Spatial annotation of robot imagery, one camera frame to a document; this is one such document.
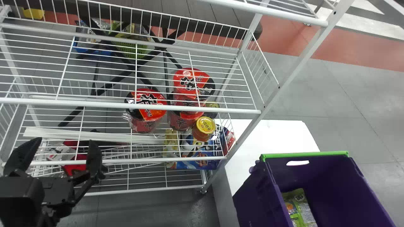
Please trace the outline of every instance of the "gray floor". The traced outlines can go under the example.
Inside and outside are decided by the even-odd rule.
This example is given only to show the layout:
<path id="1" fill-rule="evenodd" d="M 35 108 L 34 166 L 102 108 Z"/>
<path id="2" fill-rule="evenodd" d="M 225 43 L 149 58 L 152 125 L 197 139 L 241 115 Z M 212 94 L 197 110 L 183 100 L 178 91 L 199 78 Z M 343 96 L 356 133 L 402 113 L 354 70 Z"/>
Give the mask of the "gray floor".
<path id="1" fill-rule="evenodd" d="M 219 226 L 212 190 L 154 191 L 85 197 L 58 227 Z"/>
<path id="2" fill-rule="evenodd" d="M 275 73 L 294 57 L 266 54 Z M 302 120 L 321 151 L 348 150 L 404 227 L 404 73 L 310 59 L 266 119 Z"/>

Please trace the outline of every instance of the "instant noodle cup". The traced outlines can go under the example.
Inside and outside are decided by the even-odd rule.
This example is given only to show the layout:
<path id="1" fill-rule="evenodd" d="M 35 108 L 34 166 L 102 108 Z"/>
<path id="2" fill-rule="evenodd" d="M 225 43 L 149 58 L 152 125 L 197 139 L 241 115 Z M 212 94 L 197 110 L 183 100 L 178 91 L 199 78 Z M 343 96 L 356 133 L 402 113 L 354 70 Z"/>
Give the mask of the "instant noodle cup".
<path id="1" fill-rule="evenodd" d="M 199 69 L 183 68 L 177 70 L 174 74 L 174 105 L 195 106 L 198 107 L 198 101 L 201 107 L 211 95 L 215 92 L 215 83 L 213 79 Z M 195 114 L 194 111 L 187 111 L 189 114 Z"/>
<path id="2" fill-rule="evenodd" d="M 185 132 L 190 129 L 202 115 L 203 112 L 188 114 L 181 111 L 168 111 L 168 120 L 172 129 Z"/>
<path id="3" fill-rule="evenodd" d="M 130 92 L 125 102 L 146 105 L 167 105 L 166 98 L 162 94 L 147 88 L 140 88 L 137 92 Z M 160 109 L 126 109 L 126 112 L 132 117 L 132 130 L 135 133 L 152 132 L 156 128 L 158 121 L 166 114 L 166 110 Z"/>

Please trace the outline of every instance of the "purple crate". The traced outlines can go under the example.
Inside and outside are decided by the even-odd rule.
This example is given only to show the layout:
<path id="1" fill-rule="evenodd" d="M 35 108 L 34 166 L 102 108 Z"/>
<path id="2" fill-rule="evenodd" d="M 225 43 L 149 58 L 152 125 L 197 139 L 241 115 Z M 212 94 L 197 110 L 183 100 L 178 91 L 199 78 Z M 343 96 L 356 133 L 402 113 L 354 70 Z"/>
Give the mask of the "purple crate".
<path id="1" fill-rule="evenodd" d="M 287 166 L 289 161 L 309 164 Z M 395 227 L 352 158 L 266 158 L 233 196 L 240 227 L 293 227 L 282 192 L 303 188 L 319 227 Z"/>

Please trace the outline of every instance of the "yellow object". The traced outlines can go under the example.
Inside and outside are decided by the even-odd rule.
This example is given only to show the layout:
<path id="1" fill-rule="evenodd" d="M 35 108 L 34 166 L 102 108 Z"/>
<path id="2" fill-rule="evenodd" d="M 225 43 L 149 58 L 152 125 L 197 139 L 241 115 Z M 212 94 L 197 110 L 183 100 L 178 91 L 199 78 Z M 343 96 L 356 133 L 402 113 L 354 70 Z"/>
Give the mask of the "yellow object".
<path id="1" fill-rule="evenodd" d="M 40 9 L 25 9 L 25 10 L 23 10 L 23 12 L 24 12 L 24 16 L 26 18 L 29 18 L 29 19 L 34 18 L 35 20 L 42 20 L 42 17 L 45 14 L 45 11 L 40 10 Z"/>
<path id="2" fill-rule="evenodd" d="M 202 116 L 196 120 L 196 128 L 205 134 L 212 134 L 216 129 L 216 124 L 212 118 Z"/>

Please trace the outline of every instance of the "green basket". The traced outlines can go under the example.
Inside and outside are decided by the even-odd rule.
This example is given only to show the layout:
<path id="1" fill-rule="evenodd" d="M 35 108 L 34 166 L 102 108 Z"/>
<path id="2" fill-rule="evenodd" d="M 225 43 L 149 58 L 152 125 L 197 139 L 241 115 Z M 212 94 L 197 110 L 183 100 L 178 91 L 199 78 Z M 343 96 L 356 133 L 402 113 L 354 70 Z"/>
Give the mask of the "green basket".
<path id="1" fill-rule="evenodd" d="M 120 22 L 119 21 L 114 21 L 112 23 L 112 30 L 115 30 L 116 28 L 118 28 L 120 26 Z M 138 24 L 130 24 L 127 27 L 122 29 L 123 32 L 132 32 L 132 33 L 142 33 L 142 34 L 146 34 L 145 30 L 143 29 L 143 31 L 141 31 L 141 27 Z M 140 36 L 140 35 L 136 35 L 136 34 L 126 34 L 126 33 L 118 33 L 115 37 L 118 38 L 126 38 L 126 39 L 131 39 L 131 40 L 142 40 L 142 41 L 150 41 L 149 37 L 145 37 L 145 36 Z M 113 42 L 114 45 L 117 45 L 117 49 L 119 51 L 122 51 L 123 55 L 127 58 L 132 58 L 132 59 L 136 59 L 136 44 L 133 43 L 127 43 L 127 42 Z M 137 56 L 138 59 L 142 59 L 144 58 L 144 56 L 147 53 L 147 45 L 137 45 Z"/>

